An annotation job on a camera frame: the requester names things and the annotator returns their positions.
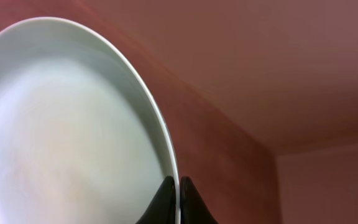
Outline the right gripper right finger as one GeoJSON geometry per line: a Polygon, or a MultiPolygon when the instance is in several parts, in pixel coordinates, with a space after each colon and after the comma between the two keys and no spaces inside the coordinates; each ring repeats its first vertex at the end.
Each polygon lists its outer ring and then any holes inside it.
{"type": "Polygon", "coordinates": [[[187,176],[180,181],[180,209],[181,224],[218,224],[187,176]]]}

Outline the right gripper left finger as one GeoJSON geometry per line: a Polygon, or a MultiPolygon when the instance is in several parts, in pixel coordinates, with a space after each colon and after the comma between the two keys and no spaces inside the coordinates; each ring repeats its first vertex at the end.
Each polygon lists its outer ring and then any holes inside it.
{"type": "Polygon", "coordinates": [[[175,182],[172,176],[167,176],[136,224],[175,224],[175,216],[175,182]]]}

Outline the light blue plate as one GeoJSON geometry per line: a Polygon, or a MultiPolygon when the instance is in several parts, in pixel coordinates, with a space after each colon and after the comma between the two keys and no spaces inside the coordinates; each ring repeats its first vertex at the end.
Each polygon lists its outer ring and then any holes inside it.
{"type": "Polygon", "coordinates": [[[136,223],[173,143],[147,85],[92,29],[35,17],[0,31],[0,223],[136,223]]]}

